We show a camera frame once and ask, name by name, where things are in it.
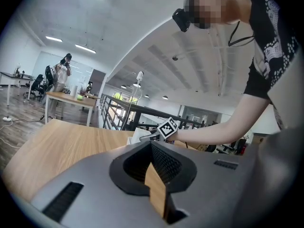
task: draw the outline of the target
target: wooden table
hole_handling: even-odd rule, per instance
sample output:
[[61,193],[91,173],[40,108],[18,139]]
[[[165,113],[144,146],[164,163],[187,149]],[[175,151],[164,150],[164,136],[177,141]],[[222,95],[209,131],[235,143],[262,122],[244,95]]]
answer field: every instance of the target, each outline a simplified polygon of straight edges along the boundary
[[[133,133],[52,119],[13,156],[3,171],[3,181],[10,192],[30,202],[58,174],[87,156],[126,145]],[[150,202],[163,216],[165,185],[151,164],[145,184],[150,187]]]
[[32,85],[34,83],[34,79],[29,78],[27,76],[24,76],[23,78],[21,78],[21,77],[15,76],[13,74],[0,72],[0,82],[1,82],[2,78],[7,78],[9,80],[8,96],[7,96],[7,100],[6,100],[6,105],[10,105],[10,99],[9,99],[10,98],[10,85],[12,85],[15,80],[19,81],[19,83],[18,83],[18,95],[20,95],[21,82],[27,83],[28,81],[30,81],[30,85],[29,85],[29,89],[28,89],[28,100],[29,100],[30,91],[31,91]]
[[[63,92],[47,92],[47,100],[46,100],[46,108],[45,108],[46,124],[48,123],[48,102],[49,102],[50,98],[59,100],[62,102],[89,108],[89,114],[87,116],[86,125],[88,127],[90,126],[92,111],[93,111],[93,107],[95,106],[96,100],[84,97],[83,101],[79,101],[79,100],[77,100],[77,95],[71,96],[71,95],[65,94]],[[64,105],[62,105],[62,108],[61,108],[61,118],[63,117],[63,110],[64,110]]]

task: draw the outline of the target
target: table leg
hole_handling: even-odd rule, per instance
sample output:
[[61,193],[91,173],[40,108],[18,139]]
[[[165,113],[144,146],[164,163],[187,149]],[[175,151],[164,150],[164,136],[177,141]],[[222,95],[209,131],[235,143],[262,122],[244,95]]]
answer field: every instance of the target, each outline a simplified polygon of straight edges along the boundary
[[21,82],[20,80],[18,81],[18,96],[20,95],[20,88],[21,88]]
[[11,84],[11,80],[9,79],[9,86],[8,86],[8,97],[7,97],[7,101],[6,101],[6,105],[9,106],[10,105],[10,84]]
[[30,82],[30,85],[29,85],[29,89],[28,89],[28,101],[29,101],[29,96],[30,96],[30,90],[31,90],[31,88],[32,88],[33,83],[34,83],[34,80],[32,80],[32,81]]
[[48,102],[49,102],[49,97],[47,95],[47,100],[46,100],[46,111],[44,113],[44,118],[45,118],[45,121],[46,121],[46,124],[48,123]]
[[92,111],[93,111],[93,107],[91,106],[91,107],[89,107],[89,114],[88,114],[88,116],[87,116],[87,122],[86,122],[86,126],[87,126],[87,127],[90,126]]
[[62,103],[62,105],[61,105],[61,119],[62,119],[63,118],[63,110],[64,110],[65,103],[63,101],[61,103]]

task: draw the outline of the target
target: fluorescent light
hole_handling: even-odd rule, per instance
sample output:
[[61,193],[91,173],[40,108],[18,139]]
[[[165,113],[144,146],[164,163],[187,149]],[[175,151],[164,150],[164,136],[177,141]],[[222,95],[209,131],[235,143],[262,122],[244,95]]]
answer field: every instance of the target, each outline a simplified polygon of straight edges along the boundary
[[139,88],[142,87],[141,84],[137,84],[137,82],[135,82],[133,85],[134,85],[135,87],[139,87]]
[[49,37],[49,36],[46,36],[46,38],[49,39],[49,40],[55,40],[55,41],[62,42],[61,39],[57,39],[57,38],[53,38],[53,37]]
[[95,51],[91,50],[91,49],[88,49],[88,48],[85,48],[85,47],[82,47],[82,46],[79,46],[79,45],[75,45],[76,47],[78,48],[81,48],[83,50],[86,50],[86,51],[89,51],[89,52],[92,52],[92,53],[96,53]]

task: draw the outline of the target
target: white t-shirt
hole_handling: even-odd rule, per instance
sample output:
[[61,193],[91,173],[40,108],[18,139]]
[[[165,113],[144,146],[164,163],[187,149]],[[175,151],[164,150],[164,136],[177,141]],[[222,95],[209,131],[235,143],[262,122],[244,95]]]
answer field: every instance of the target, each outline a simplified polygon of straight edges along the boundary
[[56,73],[57,74],[57,82],[60,84],[65,84],[67,81],[67,67],[63,65],[59,65],[59,70]]

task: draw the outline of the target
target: metal railing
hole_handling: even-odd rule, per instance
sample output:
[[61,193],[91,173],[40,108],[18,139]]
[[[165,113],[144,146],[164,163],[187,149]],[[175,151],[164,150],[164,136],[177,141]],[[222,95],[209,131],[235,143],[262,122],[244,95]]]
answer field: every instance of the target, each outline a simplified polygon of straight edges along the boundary
[[[139,106],[136,104],[130,104],[129,102],[121,101],[119,99],[113,98],[109,95],[102,95],[100,99],[101,106],[101,116],[103,119],[103,128],[107,129],[115,129],[115,130],[130,130],[134,131],[136,127],[157,127],[158,125],[153,124],[140,124],[139,119],[141,114],[153,115],[163,119],[164,121],[170,117],[175,121],[179,121],[179,128],[181,129],[186,123],[192,124],[192,128],[194,127],[202,127],[202,123],[190,121],[188,119],[183,119],[178,116],[174,116],[171,114],[167,114],[164,112],[160,112],[148,107]],[[118,114],[117,110],[120,109],[123,115]],[[129,119],[130,113],[134,112],[135,117],[133,123],[131,125],[127,124],[127,119]]]

